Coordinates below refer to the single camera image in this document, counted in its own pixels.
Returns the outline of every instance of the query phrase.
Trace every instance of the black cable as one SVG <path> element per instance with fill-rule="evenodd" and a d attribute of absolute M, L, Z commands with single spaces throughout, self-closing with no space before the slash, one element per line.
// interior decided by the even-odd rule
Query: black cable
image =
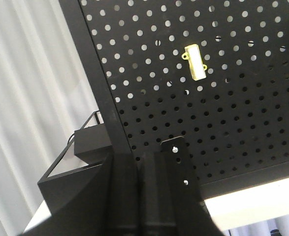
<path fill-rule="evenodd" d="M 71 141 L 71 138 L 74 136 L 74 133 L 73 134 L 71 134 L 71 136 L 70 136 L 70 138 L 68 139 L 68 141 L 67 141 L 67 144 L 69 144 L 70 143 L 70 141 Z"/>

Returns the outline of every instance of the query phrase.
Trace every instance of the white curtain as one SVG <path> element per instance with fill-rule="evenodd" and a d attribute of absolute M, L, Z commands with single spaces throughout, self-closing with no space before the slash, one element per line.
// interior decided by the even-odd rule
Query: white curtain
<path fill-rule="evenodd" d="M 57 0 L 0 0 L 0 236 L 22 232 L 37 181 L 97 110 Z"/>

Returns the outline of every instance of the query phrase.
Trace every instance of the pegboard hole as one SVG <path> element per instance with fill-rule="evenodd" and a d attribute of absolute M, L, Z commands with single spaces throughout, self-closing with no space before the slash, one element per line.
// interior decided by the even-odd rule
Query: pegboard hole
<path fill-rule="evenodd" d="M 215 11 L 215 7 L 213 5 L 209 6 L 209 11 L 210 12 L 214 12 Z"/>
<path fill-rule="evenodd" d="M 227 20 L 227 22 L 232 22 L 233 21 L 233 17 L 232 16 L 228 16 L 226 20 Z"/>
<path fill-rule="evenodd" d="M 243 11 L 242 12 L 242 17 L 248 17 L 248 11 Z"/>
<path fill-rule="evenodd" d="M 154 44 L 155 44 L 155 46 L 160 46 L 161 45 L 161 41 L 160 40 L 155 40 Z"/>
<path fill-rule="evenodd" d="M 248 41 L 248 47 L 252 47 L 254 44 L 255 44 L 254 41 L 252 40 Z"/>

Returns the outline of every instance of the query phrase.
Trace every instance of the white tabletop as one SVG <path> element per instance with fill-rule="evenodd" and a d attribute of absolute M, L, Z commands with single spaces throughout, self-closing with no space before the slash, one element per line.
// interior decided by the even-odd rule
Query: white tabletop
<path fill-rule="evenodd" d="M 289 178 L 205 200 L 212 219 L 222 230 L 289 214 Z M 43 201 L 25 228 L 50 216 Z"/>

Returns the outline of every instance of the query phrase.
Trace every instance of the yellow plastic part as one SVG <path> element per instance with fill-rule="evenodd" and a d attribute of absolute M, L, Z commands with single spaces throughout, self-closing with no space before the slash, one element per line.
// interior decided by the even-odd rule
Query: yellow plastic part
<path fill-rule="evenodd" d="M 207 77 L 205 71 L 208 67 L 202 62 L 199 46 L 197 44 L 185 47 L 182 59 L 188 60 L 193 80 L 197 81 Z"/>

